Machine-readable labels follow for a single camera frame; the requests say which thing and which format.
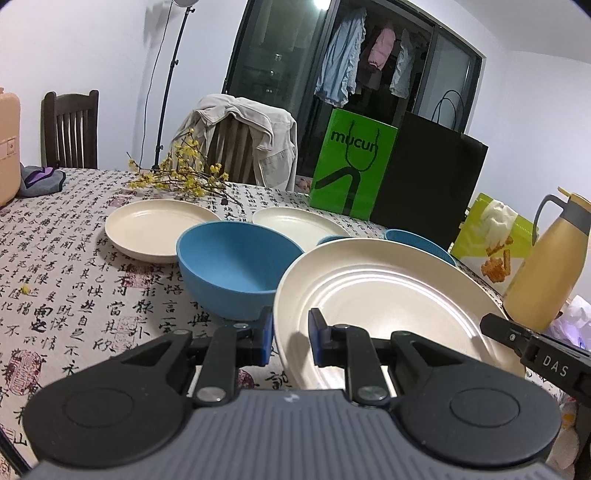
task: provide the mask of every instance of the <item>thermos handle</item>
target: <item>thermos handle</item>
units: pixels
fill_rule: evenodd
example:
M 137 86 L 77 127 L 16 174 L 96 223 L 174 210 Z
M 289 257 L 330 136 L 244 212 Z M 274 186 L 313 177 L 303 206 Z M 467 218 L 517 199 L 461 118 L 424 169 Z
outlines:
M 556 195 L 546 195 L 544 197 L 544 200 L 542 200 L 542 203 L 540 203 L 540 206 L 538 207 L 538 211 L 535 213 L 534 229 L 531 232 L 531 244 L 532 245 L 535 245 L 535 243 L 538 239 L 538 220 L 540 219 L 540 214 L 542 213 L 542 208 L 544 208 L 544 205 L 546 204 L 546 202 L 554 202 L 556 205 L 561 207 L 563 210 L 566 208 L 566 202 L 560 200 Z

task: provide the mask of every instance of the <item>green shopping bag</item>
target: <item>green shopping bag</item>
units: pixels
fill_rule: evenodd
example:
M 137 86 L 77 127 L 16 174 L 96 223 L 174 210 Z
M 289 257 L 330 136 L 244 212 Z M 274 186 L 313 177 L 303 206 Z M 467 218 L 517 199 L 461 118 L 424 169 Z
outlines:
M 310 206 L 368 220 L 398 129 L 335 109 L 310 189 Z

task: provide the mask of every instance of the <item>white plate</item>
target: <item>white plate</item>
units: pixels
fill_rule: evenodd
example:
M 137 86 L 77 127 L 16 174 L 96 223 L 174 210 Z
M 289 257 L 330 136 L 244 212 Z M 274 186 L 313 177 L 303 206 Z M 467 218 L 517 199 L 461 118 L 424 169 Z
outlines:
M 314 366 L 308 340 L 313 307 L 328 325 L 348 323 L 384 339 L 407 330 L 525 374 L 512 350 L 480 332 L 485 314 L 504 317 L 492 298 L 457 268 L 408 245 L 369 238 L 329 242 L 302 255 L 279 283 L 275 339 L 290 380 L 299 388 L 344 388 L 342 369 Z
M 150 263 L 175 263 L 177 240 L 185 230 L 218 221 L 215 213 L 189 202 L 142 200 L 111 213 L 105 232 L 128 257 Z
M 263 208 L 252 216 L 252 223 L 282 233 L 297 243 L 304 252 L 312 250 L 318 240 L 325 236 L 350 236 L 347 230 L 328 218 L 295 208 Z

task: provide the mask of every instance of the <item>chair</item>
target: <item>chair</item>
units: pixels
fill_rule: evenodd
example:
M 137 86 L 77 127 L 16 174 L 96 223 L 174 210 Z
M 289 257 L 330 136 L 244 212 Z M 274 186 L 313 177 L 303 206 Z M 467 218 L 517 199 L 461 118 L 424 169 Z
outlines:
M 230 181 L 256 185 L 252 168 L 252 138 L 248 125 L 228 115 L 218 123 L 207 148 L 207 164 L 221 163 Z
M 41 145 L 48 167 L 97 168 L 96 122 L 99 92 L 48 92 L 41 108 Z

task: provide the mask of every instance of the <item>sliding glass door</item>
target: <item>sliding glass door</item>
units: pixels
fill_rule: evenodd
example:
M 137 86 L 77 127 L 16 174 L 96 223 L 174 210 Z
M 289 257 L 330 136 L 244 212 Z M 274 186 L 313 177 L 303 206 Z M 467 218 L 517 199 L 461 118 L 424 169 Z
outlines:
M 441 27 L 433 31 L 413 113 L 463 132 L 482 59 Z
M 300 117 L 330 0 L 253 0 L 226 93 Z

